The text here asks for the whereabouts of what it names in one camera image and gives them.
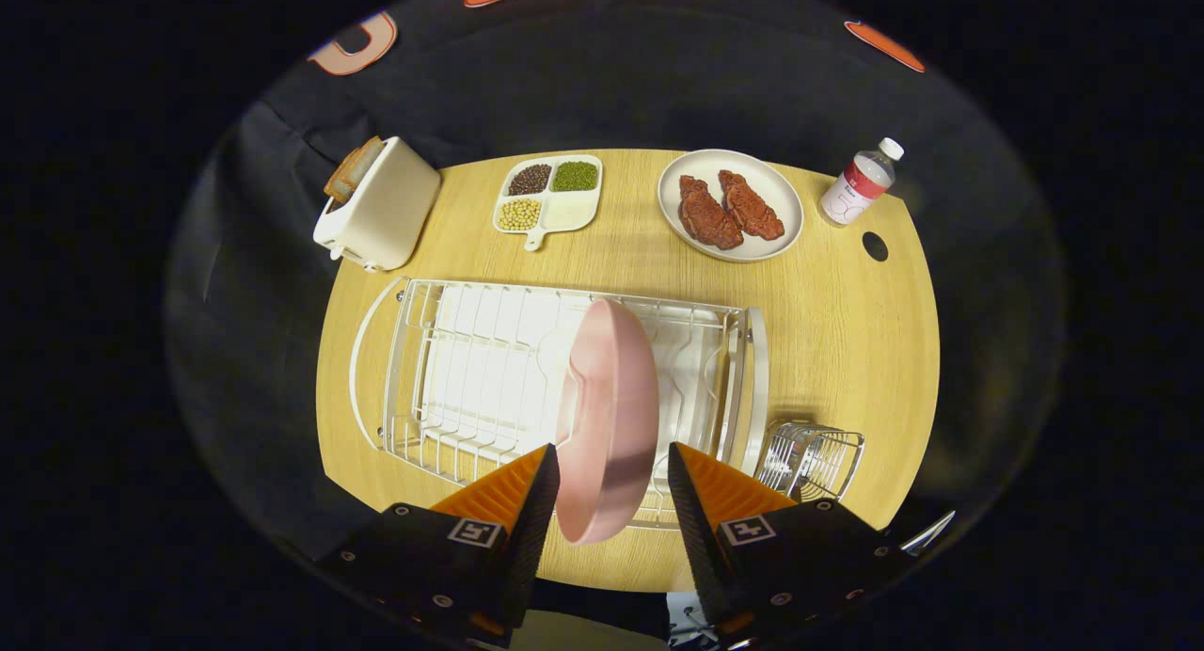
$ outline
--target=round table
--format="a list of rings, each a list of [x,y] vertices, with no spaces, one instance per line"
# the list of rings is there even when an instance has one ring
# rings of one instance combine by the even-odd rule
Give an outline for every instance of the round table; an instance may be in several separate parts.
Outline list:
[[[818,206],[831,176],[771,164],[803,201],[798,243],[766,261],[719,261],[690,248],[659,208],[659,176],[683,153],[571,153],[595,154],[604,166],[597,217],[580,231],[547,235],[537,253],[524,251],[523,235],[495,231],[490,217],[507,171],[547,153],[445,167],[407,265],[370,274],[342,262],[318,355],[317,424],[326,475],[377,510],[393,502],[429,507],[459,489],[370,446],[353,416],[348,363],[354,338],[395,278],[563,286],[761,308],[769,338],[769,421],[804,416],[863,433],[864,454],[844,504],[874,528],[886,527],[928,443],[940,359],[928,265],[903,201],[885,194],[851,226],[833,226]],[[885,261],[867,251],[868,231],[885,242]],[[393,324],[385,309],[374,315],[356,363],[359,407],[373,428],[383,408]],[[737,432],[737,450],[744,428]],[[574,548],[550,527],[538,576],[625,591],[694,587],[679,532],[654,528],[628,527],[603,543]]]

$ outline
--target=dish rack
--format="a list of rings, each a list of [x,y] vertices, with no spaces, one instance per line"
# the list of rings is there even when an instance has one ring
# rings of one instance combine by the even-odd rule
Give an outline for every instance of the dish rack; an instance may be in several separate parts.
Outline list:
[[[386,290],[370,309],[353,350]],[[660,392],[656,462],[628,526],[678,528],[668,446],[684,442],[752,474],[768,403],[768,347],[757,308],[573,291],[565,288],[408,279],[386,365],[382,425],[365,439],[430,474],[473,483],[555,442],[568,350],[594,300],[625,304],[648,335]],[[731,461],[748,347],[752,406],[745,454]]]
[[[757,480],[797,502],[824,497],[843,501],[857,474],[866,438],[824,425],[775,425]],[[846,455],[851,455],[848,463]]]

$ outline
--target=toaster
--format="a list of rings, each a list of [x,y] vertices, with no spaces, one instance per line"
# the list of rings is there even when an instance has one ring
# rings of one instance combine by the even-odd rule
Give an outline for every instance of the toaster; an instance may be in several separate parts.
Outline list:
[[[439,183],[439,172],[393,136],[347,205],[326,197],[313,241],[330,249],[331,261],[343,256],[370,273],[401,268],[413,255]]]

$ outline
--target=pink plate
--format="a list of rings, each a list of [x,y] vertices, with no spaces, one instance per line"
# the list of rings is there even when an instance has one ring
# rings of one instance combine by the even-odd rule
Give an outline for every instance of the pink plate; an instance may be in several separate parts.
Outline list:
[[[568,354],[556,422],[556,516],[571,545],[606,540],[636,515],[653,477],[659,403],[639,320],[613,300],[594,301]]]

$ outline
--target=water bottle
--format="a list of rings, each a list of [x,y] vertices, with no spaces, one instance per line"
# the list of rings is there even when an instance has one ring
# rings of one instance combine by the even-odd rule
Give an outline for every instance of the water bottle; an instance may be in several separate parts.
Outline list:
[[[857,153],[820,200],[827,218],[848,226],[861,217],[861,212],[895,183],[895,161],[899,158],[903,158],[903,146],[893,140],[883,140],[878,149]]]

